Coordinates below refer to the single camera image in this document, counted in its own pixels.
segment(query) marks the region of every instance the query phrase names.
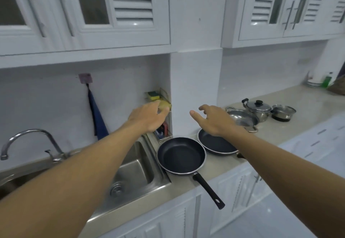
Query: nonstick pan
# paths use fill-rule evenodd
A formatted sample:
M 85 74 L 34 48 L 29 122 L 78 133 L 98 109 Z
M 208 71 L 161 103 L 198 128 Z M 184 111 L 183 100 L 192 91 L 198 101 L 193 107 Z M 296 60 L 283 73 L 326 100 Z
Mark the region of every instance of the nonstick pan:
M 208 192 L 219 210 L 224 208 L 225 204 L 197 172 L 206 161 L 206 151 L 199 142 L 186 137 L 176 137 L 167 140 L 159 147 L 157 160 L 163 169 L 172 174 L 193 174 L 193 180 L 199 182 Z
M 198 140 L 206 151 L 218 155 L 227 156 L 237 152 L 237 148 L 220 136 L 212 136 L 203 129 L 198 132 Z

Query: hand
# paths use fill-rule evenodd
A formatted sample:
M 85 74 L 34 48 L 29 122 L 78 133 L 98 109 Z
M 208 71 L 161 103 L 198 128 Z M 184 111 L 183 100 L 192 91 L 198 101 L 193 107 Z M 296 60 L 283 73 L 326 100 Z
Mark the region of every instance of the hand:
M 206 119 L 194 110 L 191 110 L 189 113 L 200 127 L 210 135 L 225 137 L 229 132 L 245 131 L 242 126 L 237 126 L 227 112 L 220 107 L 202 105 L 199 107 L 199 110 L 204 111 Z
M 166 107 L 158 114 L 159 103 L 160 100 L 157 100 L 134 109 L 124 126 L 134 124 L 141 129 L 142 133 L 155 131 L 162 125 L 170 111 L 169 107 Z

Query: white floor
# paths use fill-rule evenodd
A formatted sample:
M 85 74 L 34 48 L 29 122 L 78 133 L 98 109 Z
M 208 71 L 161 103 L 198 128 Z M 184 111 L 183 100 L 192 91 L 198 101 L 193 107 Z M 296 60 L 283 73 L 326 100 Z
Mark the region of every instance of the white floor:
M 345 150 L 330 154 L 317 163 L 345 178 Z M 246 211 L 212 238 L 315 238 L 275 194 Z

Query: gray countertop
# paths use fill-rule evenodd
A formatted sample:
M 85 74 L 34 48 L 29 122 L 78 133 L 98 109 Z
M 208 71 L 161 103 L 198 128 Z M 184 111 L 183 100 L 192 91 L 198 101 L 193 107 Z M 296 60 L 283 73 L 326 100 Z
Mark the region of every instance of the gray countertop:
M 269 117 L 266 122 L 257 126 L 256 136 L 275 145 L 280 145 L 330 117 L 345 112 L 345 96 L 335 95 L 322 88 L 309 88 L 303 85 L 258 96 L 251 100 L 262 100 L 271 106 L 289 105 L 297 110 L 288 123 L 278 122 Z M 229 103 L 229 106 L 243 109 L 242 103 Z M 153 134 L 148 136 L 157 151 L 159 144 L 155 136 Z M 208 154 L 205 165 L 199 172 L 205 180 L 210 180 L 244 162 L 246 162 L 244 159 L 238 159 L 234 155 L 218 157 Z M 100 236 L 198 185 L 192 180 L 192 177 L 181 177 L 170 173 L 168 176 L 171 180 L 170 185 L 87 223 L 79 237 L 94 238 Z

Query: blue towel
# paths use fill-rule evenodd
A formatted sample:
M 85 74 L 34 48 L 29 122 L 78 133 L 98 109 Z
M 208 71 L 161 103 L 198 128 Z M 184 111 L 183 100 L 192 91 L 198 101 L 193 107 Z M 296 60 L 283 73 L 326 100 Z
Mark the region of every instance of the blue towel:
M 102 138 L 109 135 L 109 133 L 103 121 L 103 118 L 101 116 L 101 113 L 96 105 L 95 99 L 93 98 L 92 92 L 90 91 L 89 84 L 86 84 L 86 86 L 88 88 L 88 98 L 89 98 L 90 109 L 92 112 L 95 136 L 97 136 L 98 140 L 101 140 Z

